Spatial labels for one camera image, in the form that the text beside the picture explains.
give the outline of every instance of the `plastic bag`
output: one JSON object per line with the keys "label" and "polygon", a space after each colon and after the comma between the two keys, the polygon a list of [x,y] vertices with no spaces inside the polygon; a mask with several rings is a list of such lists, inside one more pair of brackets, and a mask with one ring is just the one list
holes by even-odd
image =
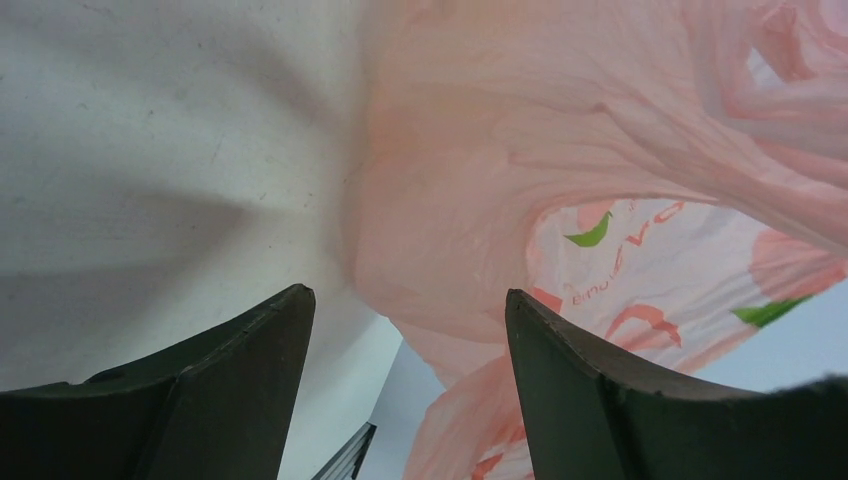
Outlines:
{"label": "plastic bag", "polygon": [[533,478],[510,288],[691,372],[845,278],[843,0],[384,7],[353,271],[447,387],[405,479]]}

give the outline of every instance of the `pink plastic bag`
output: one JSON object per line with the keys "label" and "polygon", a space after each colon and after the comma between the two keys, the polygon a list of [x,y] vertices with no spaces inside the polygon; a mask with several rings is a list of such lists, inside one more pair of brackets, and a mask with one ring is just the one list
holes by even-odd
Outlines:
{"label": "pink plastic bag", "polygon": [[447,387],[407,480],[533,478],[510,288],[692,372],[845,278],[844,0],[383,13],[355,281]]}

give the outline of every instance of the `white surface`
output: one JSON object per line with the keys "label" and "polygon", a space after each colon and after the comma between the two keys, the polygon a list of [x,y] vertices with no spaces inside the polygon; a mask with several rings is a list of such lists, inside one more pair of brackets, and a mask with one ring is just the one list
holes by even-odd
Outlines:
{"label": "white surface", "polygon": [[84,380],[301,282],[318,312],[280,478],[356,432],[399,343],[338,255],[360,10],[0,1],[0,388]]}
{"label": "white surface", "polygon": [[[695,376],[767,392],[848,375],[848,282],[798,306]],[[432,370],[403,344],[371,422],[377,434],[360,478],[399,480],[427,407],[444,391]]]}

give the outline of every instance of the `black metal object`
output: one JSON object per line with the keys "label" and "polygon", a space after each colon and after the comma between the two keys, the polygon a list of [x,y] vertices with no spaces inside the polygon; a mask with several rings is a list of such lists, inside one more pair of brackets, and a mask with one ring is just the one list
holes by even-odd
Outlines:
{"label": "black metal object", "polygon": [[771,394],[701,381],[521,291],[506,320],[537,480],[848,478],[848,379]]}
{"label": "black metal object", "polygon": [[363,425],[312,480],[356,480],[376,432],[376,425]]}
{"label": "black metal object", "polygon": [[295,285],[83,384],[0,394],[0,478],[276,479],[314,310]]}

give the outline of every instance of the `green leaf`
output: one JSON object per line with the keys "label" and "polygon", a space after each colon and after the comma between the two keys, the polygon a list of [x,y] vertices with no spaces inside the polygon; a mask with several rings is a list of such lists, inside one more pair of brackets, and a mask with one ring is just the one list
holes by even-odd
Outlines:
{"label": "green leaf", "polygon": [[607,212],[604,214],[604,218],[601,219],[601,222],[595,225],[595,228],[589,230],[586,233],[580,233],[577,235],[565,235],[565,238],[574,242],[578,247],[595,247],[604,237],[607,235],[607,229],[609,228],[609,219],[612,218],[612,213]]}
{"label": "green leaf", "polygon": [[812,295],[809,295],[804,298],[796,298],[793,300],[784,300],[782,302],[769,303],[765,307],[737,308],[733,311],[733,314],[739,317],[739,320],[742,320],[748,325],[763,328],[769,323],[786,315],[793,308],[806,302],[812,297]]}

